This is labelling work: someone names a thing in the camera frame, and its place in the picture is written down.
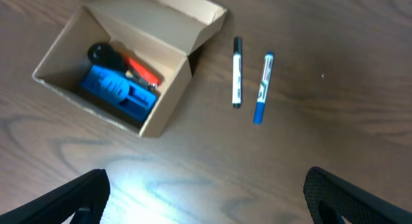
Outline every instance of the box lid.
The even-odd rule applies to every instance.
[[[226,9],[208,0],[87,0],[99,12],[189,55],[220,30]]]

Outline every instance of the cardboard box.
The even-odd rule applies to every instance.
[[[220,30],[226,9],[208,0],[86,0],[33,73],[37,82],[83,110],[139,136],[160,136],[192,78],[188,55]],[[163,78],[158,102],[138,127],[77,93],[91,63],[87,50],[110,42]]]

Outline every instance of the wooden table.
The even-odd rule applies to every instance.
[[[412,0],[213,1],[229,9],[226,23],[150,139],[32,80],[79,0],[0,0],[0,213],[105,168],[102,223],[311,223],[302,189],[315,165],[411,211]],[[276,65],[255,126],[267,50]]]

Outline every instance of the blue marker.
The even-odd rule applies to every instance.
[[[265,111],[266,97],[268,96],[270,73],[273,68],[273,61],[275,55],[273,52],[268,52],[265,55],[265,65],[263,66],[262,81],[260,82],[259,95],[257,97],[255,116],[253,123],[261,124],[263,119],[263,112]]]

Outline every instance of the red object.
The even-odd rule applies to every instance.
[[[143,67],[139,62],[131,57],[124,57],[126,64],[129,64],[147,83],[151,86],[157,87],[160,85],[160,80],[152,74],[148,69]]]

